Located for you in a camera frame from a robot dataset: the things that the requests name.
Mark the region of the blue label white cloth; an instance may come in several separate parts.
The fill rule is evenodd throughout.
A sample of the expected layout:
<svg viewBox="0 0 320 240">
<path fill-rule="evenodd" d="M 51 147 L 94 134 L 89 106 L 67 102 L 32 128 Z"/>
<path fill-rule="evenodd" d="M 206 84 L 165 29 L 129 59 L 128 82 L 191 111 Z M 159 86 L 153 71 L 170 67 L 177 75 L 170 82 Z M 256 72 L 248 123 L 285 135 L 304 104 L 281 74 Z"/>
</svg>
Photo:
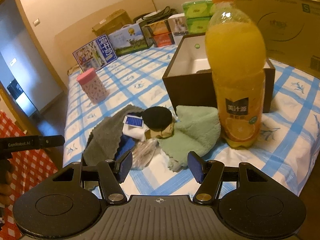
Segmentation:
<svg viewBox="0 0 320 240">
<path fill-rule="evenodd" d="M 144 124 L 142 117 L 130 114 L 125 115 L 122 130 L 124 135 L 139 141 L 145 141 L 145 132 L 148 129 L 149 128 Z"/>
</svg>

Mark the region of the large cardboard box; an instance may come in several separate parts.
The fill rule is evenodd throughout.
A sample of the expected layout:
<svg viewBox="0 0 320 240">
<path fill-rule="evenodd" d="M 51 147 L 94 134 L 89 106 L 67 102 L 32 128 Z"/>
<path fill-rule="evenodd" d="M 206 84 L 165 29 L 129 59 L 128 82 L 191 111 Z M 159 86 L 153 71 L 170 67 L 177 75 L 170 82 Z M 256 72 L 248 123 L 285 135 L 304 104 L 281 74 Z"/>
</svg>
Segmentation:
<svg viewBox="0 0 320 240">
<path fill-rule="evenodd" d="M 236 0 L 260 29 L 269 58 L 319 77 L 319 0 Z"/>
</svg>

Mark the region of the black round soft pad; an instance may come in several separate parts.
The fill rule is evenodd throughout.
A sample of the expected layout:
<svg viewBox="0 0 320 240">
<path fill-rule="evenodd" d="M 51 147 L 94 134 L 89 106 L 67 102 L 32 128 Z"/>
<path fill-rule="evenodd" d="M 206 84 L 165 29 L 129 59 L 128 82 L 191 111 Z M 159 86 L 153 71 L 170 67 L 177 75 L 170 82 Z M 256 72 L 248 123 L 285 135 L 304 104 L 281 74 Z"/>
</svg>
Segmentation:
<svg viewBox="0 0 320 240">
<path fill-rule="evenodd" d="M 172 123 L 172 113 L 162 106 L 150 107 L 142 112 L 144 124 L 154 131 L 163 131 Z"/>
</svg>

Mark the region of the green tissue pack stack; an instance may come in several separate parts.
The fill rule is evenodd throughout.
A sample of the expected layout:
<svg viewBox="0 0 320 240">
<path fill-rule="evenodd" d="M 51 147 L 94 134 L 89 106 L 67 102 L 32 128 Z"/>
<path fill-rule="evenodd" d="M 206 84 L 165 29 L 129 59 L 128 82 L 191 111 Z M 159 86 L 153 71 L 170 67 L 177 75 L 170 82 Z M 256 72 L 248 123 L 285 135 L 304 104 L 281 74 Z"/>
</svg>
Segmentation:
<svg viewBox="0 0 320 240">
<path fill-rule="evenodd" d="M 215 12 L 215 5 L 212 0 L 185 2 L 182 4 L 182 8 L 189 33 L 205 33 Z"/>
</svg>

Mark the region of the grey knitted cloth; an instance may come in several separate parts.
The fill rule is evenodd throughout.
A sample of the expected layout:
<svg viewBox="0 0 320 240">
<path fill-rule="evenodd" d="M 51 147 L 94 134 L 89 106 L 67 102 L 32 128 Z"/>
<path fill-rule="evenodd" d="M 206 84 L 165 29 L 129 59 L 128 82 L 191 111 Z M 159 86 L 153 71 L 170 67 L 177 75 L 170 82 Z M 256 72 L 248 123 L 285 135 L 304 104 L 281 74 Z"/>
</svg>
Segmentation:
<svg viewBox="0 0 320 240">
<path fill-rule="evenodd" d="M 137 113 L 141 116 L 144 109 L 127 105 L 112 117 L 105 117 L 91 131 L 82 157 L 87 166 L 95 166 L 101 161 L 114 159 L 119 148 L 125 115 Z"/>
</svg>

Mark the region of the cow picture milk box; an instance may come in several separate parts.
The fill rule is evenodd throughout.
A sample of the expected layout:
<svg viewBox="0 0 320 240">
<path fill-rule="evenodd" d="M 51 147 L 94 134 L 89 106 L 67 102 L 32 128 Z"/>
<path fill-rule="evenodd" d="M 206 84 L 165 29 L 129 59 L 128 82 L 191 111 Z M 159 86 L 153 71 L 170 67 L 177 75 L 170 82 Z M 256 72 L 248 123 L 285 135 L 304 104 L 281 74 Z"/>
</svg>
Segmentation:
<svg viewBox="0 0 320 240">
<path fill-rule="evenodd" d="M 125 25 L 109 34 L 108 39 L 118 57 L 149 49 L 153 44 L 143 23 Z"/>
</svg>

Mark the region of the orange gift box stack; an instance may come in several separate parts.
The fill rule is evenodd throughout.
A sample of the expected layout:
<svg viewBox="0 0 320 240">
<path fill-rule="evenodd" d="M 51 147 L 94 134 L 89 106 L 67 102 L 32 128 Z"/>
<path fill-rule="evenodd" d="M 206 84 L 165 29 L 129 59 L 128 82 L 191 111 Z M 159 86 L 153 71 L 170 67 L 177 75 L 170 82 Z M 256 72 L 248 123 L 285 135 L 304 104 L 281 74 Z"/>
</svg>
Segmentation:
<svg viewBox="0 0 320 240">
<path fill-rule="evenodd" d="M 175 44 L 168 20 L 160 20 L 146 25 L 153 44 L 164 47 Z"/>
</svg>

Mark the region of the blue white milk carton box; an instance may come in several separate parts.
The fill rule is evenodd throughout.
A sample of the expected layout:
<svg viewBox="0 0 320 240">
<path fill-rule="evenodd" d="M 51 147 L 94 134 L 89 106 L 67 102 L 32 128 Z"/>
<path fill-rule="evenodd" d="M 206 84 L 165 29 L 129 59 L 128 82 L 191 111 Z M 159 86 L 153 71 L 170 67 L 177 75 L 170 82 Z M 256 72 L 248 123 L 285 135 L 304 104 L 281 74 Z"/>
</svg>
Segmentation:
<svg viewBox="0 0 320 240">
<path fill-rule="evenodd" d="M 101 35 L 73 52 L 83 72 L 104 68 L 118 58 L 107 35 Z"/>
</svg>

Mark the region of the beige soft item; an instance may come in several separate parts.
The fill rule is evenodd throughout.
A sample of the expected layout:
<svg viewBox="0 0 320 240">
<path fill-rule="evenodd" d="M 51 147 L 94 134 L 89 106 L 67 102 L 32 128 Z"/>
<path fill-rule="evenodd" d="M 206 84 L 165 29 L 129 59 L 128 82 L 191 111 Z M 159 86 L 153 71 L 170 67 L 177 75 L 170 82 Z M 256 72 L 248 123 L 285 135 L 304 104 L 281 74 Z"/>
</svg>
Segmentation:
<svg viewBox="0 0 320 240">
<path fill-rule="evenodd" d="M 174 123 L 172 122 L 169 124 L 165 129 L 148 129 L 144 134 L 146 139 L 151 139 L 151 138 L 168 138 L 173 134 L 174 131 Z"/>
</svg>

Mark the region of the pink lidded canister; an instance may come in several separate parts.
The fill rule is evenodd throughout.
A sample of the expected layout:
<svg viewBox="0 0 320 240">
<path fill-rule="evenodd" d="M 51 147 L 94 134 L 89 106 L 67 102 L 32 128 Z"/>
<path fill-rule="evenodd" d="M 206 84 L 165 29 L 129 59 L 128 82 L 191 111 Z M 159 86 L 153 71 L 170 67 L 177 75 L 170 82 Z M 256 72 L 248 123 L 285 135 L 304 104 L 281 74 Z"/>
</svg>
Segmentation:
<svg viewBox="0 0 320 240">
<path fill-rule="evenodd" d="M 76 80 L 93 104 L 100 103 L 107 98 L 108 91 L 94 68 L 89 68 L 78 75 Z"/>
</svg>

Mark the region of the red checked cloth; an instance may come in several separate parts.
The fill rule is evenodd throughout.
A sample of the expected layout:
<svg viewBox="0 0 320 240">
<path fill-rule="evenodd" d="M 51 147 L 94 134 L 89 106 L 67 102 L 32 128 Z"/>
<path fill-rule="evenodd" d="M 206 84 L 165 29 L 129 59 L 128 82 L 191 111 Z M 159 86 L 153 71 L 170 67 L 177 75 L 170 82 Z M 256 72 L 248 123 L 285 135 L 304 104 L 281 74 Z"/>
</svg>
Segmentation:
<svg viewBox="0 0 320 240">
<path fill-rule="evenodd" d="M 57 167 L 44 150 L 14 152 L 7 182 L 1 184 L 1 239 L 19 239 L 21 233 L 14 222 L 14 201 L 32 187 L 57 172 Z"/>
</svg>

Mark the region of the green fluffy towel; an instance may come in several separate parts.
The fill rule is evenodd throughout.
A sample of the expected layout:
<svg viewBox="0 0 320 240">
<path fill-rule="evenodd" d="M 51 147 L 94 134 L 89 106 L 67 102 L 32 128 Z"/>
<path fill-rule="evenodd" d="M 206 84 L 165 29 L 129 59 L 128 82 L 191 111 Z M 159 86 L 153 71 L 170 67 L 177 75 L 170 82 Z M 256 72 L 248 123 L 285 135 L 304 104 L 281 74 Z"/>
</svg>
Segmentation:
<svg viewBox="0 0 320 240">
<path fill-rule="evenodd" d="M 177 106 L 177 122 L 172 136 L 159 139 L 162 151 L 169 157 L 168 169 L 179 171 L 188 166 L 187 156 L 194 151 L 206 155 L 220 137 L 221 125 L 215 107 Z"/>
</svg>

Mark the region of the dark bag at headboard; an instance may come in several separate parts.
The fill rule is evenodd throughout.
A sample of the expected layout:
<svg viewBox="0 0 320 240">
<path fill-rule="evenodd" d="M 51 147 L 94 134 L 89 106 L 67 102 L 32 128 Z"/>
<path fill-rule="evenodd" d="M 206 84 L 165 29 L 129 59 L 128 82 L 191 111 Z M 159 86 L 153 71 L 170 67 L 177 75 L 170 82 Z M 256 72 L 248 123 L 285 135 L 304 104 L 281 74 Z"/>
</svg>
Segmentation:
<svg viewBox="0 0 320 240">
<path fill-rule="evenodd" d="M 178 14 L 178 11 L 174 8 L 166 6 L 163 10 L 142 14 L 133 19 L 133 23 L 138 23 L 141 21 L 145 21 L 147 24 L 157 22 L 160 20 L 166 20 L 170 16 Z"/>
</svg>

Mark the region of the orange juice bottle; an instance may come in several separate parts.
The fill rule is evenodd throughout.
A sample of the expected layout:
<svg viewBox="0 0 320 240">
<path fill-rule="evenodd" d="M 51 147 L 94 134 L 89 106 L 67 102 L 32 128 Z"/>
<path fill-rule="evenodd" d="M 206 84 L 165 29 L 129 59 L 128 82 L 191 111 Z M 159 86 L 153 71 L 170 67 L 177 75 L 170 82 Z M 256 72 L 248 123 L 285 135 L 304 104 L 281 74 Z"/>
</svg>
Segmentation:
<svg viewBox="0 0 320 240">
<path fill-rule="evenodd" d="M 205 47 L 222 136 L 232 148 L 250 147 L 260 133 L 263 113 L 264 39 L 235 0 L 213 0 L 213 5 Z"/>
</svg>

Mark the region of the brown cardboard box at headboard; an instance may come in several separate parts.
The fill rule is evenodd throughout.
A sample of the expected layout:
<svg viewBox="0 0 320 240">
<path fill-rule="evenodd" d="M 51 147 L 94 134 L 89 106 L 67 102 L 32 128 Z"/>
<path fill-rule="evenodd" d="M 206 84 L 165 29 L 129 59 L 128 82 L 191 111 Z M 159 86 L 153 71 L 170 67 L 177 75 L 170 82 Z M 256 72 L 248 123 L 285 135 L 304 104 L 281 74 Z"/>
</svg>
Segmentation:
<svg viewBox="0 0 320 240">
<path fill-rule="evenodd" d="M 97 37 L 104 34 L 110 35 L 111 33 L 121 29 L 123 26 L 132 23 L 133 22 L 128 13 L 123 9 L 119 9 L 96 24 L 92 28 L 92 32 Z"/>
</svg>

